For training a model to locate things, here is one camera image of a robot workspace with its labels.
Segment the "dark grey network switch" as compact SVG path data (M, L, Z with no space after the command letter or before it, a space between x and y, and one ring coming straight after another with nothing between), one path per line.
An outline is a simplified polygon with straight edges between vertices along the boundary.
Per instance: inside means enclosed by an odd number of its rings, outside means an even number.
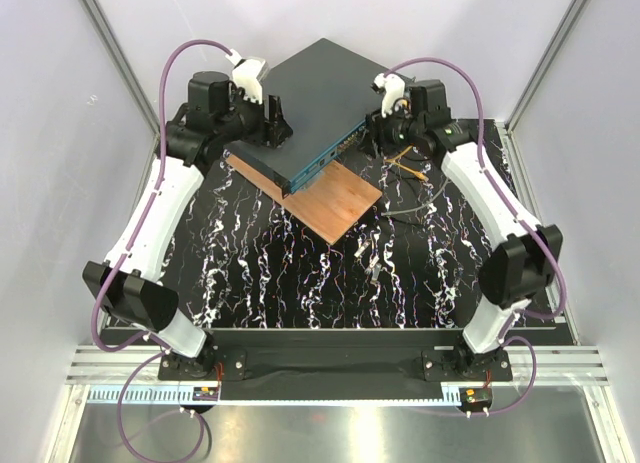
M381 97L371 85L386 68L326 38L271 70L263 83L281 98L293 134L267 148L236 141L231 155L276 184L284 197L295 193L338 154L338 146L362 127Z

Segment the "right aluminium frame post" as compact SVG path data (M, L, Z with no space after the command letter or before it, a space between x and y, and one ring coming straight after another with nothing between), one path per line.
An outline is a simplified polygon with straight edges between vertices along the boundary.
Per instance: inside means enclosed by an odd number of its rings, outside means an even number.
M561 50L568 42L573 30L586 11L591 0L571 0L556 26L551 39L546 45L541 58L528 79L524 90L520 94L514 109L505 120L504 126L508 132L513 132L530 106L534 96L541 87L545 77L554 65Z

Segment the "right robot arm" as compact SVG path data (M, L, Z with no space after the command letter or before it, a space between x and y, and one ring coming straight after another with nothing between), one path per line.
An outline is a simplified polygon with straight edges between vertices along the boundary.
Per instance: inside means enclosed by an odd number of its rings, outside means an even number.
M491 244L477 277L480 302L447 359L460 376L476 379L497 360L507 331L553 282L562 233L542 225L500 178L480 143L483 125L452 117L441 81L408 84L381 73L372 88L382 96L380 109L366 117L373 147L411 146L430 159L470 204Z

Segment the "aluminium frame post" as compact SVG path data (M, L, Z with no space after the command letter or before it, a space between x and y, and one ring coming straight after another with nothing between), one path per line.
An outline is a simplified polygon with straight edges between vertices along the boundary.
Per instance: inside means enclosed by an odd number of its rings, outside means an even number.
M156 112L126 57L102 5L99 0L79 0L79 2L145 123L153 134L157 135L159 133L159 120Z
M571 0L556 26L551 39L546 45L541 58L528 79L524 90L520 94L514 109L505 120L504 126L508 132L513 132L530 106L534 96L541 87L545 77L554 65L561 50L568 42L573 30L586 11L591 0Z

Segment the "left aluminium frame post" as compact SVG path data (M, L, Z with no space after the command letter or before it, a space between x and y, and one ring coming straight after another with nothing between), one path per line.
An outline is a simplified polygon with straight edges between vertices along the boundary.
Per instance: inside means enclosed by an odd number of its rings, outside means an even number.
M153 134L157 135L159 133L159 120L156 112L126 57L102 5L99 0L79 0L79 2L145 123Z

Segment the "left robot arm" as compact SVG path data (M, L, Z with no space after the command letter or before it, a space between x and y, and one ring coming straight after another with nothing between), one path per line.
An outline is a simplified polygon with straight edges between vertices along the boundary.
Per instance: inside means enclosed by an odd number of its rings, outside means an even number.
M292 134L281 100L263 92L263 75L236 68L204 71L188 82L187 100L163 128L143 194L117 243L82 278L104 312L181 357L196 379L215 369L207 333L179 308L178 294L160 284L168 245L186 206L227 144L276 148Z

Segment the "wooden base board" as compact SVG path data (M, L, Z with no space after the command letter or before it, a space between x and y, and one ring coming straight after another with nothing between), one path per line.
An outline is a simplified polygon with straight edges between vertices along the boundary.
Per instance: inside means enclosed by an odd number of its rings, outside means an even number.
M226 162L329 245L335 244L382 197L382 192L343 165L331 162L306 189L284 197L281 189L240 158Z

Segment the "black marble pattern mat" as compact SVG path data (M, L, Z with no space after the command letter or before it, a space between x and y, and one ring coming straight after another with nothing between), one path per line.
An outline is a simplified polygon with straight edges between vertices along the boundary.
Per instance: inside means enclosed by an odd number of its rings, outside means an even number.
M382 197L335 244L218 162L188 203L160 281L205 328L452 328L491 253L461 192L416 150L340 162ZM361 243L371 244L356 259ZM377 282L365 269L377 256Z

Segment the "aluminium rail profile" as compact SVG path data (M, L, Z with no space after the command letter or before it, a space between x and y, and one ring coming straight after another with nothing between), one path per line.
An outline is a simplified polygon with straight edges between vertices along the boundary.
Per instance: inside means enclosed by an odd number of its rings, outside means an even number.
M65 383L122 384L143 361L159 352L155 346L132 346L120 352L103 352L90 345L79 346L67 370ZM523 384L537 363L539 386L606 386L609 384L599 352L589 346L537 346L535 353L523 345L506 349L509 368Z

